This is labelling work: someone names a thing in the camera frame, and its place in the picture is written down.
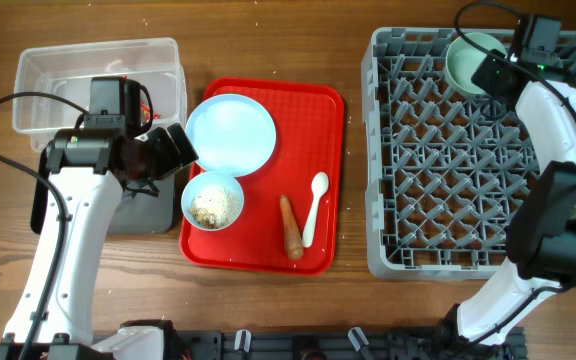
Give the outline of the mint green bowl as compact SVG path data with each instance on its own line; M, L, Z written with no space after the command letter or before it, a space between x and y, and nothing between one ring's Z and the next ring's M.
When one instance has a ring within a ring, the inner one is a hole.
M506 56L502 43L493 36L480 32L467 33L467 37L486 50L498 50ZM459 94L472 98L484 95L485 91L476 86L471 78L484 61L486 55L468 44L463 38L455 39L448 47L443 69L446 82Z

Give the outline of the red snack wrapper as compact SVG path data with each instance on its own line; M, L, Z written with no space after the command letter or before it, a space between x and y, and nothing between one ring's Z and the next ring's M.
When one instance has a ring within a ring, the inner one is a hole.
M127 75L123 76L123 80L133 102L139 104L141 112L140 123L145 125L152 119L158 120L161 117L161 114L158 112L152 112L150 90L144 84L129 78Z

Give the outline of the blue bowl with food scraps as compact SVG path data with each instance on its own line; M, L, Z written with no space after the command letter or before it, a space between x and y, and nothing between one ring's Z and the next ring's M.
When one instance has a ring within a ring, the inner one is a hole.
M219 231L234 224L244 207L243 188L232 176L203 172L193 177L182 192L181 209L195 228Z

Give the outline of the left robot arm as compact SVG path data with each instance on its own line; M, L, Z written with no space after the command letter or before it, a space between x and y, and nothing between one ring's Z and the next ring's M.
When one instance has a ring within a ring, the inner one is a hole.
M50 144L40 239L24 294L0 341L0 359L188 359L169 320L134 320L93 341L92 300L104 241L130 166L157 179L195 161L178 124L147 141L120 129L64 129Z

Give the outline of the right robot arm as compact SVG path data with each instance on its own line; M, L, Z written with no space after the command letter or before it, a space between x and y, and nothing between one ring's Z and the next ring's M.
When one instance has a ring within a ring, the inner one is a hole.
M506 229L501 267L440 322L437 352L498 347L538 305L576 286L576 89L546 79L547 71L492 50L471 77L514 107L528 130L540 177Z

